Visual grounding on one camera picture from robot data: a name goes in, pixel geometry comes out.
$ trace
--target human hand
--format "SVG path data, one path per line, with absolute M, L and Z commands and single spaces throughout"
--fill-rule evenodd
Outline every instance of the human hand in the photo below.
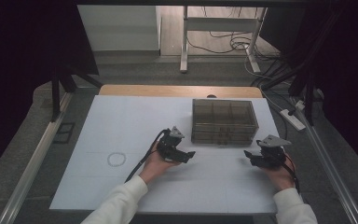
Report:
M 292 171 L 296 169 L 295 164 L 292 162 L 292 159 L 290 159 L 289 155 L 286 154 L 286 161 L 284 162 Z M 275 188 L 278 191 L 284 190 L 284 189 L 290 189 L 295 186 L 295 180 L 293 177 L 289 174 L 289 172 L 284 169 L 282 166 L 280 166 L 278 169 L 267 169 L 267 168 L 261 168 L 269 177 L 272 184 L 274 184 Z
M 181 163 L 179 161 L 165 161 L 157 152 L 157 144 L 158 142 L 153 145 L 151 154 L 145 161 L 144 169 L 139 174 L 146 184 L 164 174 L 170 167 Z

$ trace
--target white wall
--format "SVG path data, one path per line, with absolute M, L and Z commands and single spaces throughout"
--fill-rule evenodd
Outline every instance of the white wall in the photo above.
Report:
M 93 51 L 159 50 L 159 7 L 77 7 Z

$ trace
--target drawn circle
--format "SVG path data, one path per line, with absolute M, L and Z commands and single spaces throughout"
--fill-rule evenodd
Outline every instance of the drawn circle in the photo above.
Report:
M 126 154 L 122 153 L 122 152 L 112 152 L 108 157 L 107 157 L 107 163 L 110 166 L 113 167 L 118 167 L 122 164 L 124 164 L 124 162 L 126 162 Z

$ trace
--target white tabletop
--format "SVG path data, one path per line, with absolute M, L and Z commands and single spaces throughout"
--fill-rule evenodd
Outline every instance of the white tabletop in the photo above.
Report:
M 248 147 L 191 143 L 192 99 L 95 96 L 50 209 L 96 209 L 108 191 L 124 183 L 157 134 L 176 126 L 185 135 L 177 148 L 196 154 L 149 184 L 138 212 L 276 213 L 273 186 L 243 153 L 259 152 L 255 141 Z M 259 125 L 255 139 L 279 136 L 266 99 L 233 100 L 252 101 Z

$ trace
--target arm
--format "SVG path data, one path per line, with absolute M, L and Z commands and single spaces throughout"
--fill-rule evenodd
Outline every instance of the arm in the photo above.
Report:
M 288 159 L 285 164 L 290 169 L 295 170 L 295 165 L 290 157 L 287 154 L 286 156 Z M 293 178 L 283 167 L 277 170 L 263 170 L 279 191 L 274 195 L 274 201 L 278 208 L 276 215 L 278 223 L 318 223 L 312 208 L 302 201 L 295 189 Z
M 147 158 L 142 172 L 127 183 L 115 187 L 100 207 L 93 211 L 82 224 L 127 224 L 132 220 L 139 200 L 147 193 L 146 184 L 164 174 L 170 167 L 180 163 L 163 160 L 156 150 L 156 145 Z

